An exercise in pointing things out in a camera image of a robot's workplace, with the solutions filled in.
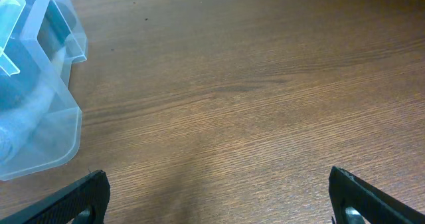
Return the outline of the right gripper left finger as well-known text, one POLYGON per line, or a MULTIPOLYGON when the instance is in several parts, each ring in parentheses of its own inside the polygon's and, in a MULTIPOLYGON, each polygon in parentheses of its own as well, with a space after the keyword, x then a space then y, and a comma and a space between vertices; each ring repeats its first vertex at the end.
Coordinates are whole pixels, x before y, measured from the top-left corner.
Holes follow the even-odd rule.
POLYGON ((103 224, 109 201, 107 175, 96 170, 1 222, 103 224))

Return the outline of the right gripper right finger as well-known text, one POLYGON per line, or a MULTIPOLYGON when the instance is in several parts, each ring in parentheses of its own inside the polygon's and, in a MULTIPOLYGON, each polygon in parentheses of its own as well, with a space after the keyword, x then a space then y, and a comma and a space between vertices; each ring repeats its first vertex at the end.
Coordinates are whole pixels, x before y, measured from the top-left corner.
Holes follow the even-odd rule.
POLYGON ((333 224, 424 222, 424 214, 336 166, 329 175, 329 196, 333 224))

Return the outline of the teal cloth with tape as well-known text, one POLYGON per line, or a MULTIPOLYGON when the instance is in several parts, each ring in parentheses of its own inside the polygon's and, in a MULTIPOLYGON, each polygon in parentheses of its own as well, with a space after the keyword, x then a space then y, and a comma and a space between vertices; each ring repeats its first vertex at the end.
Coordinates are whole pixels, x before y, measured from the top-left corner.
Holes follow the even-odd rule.
POLYGON ((44 116, 74 107, 70 71, 87 56, 71 0, 1 0, 1 111, 44 116))

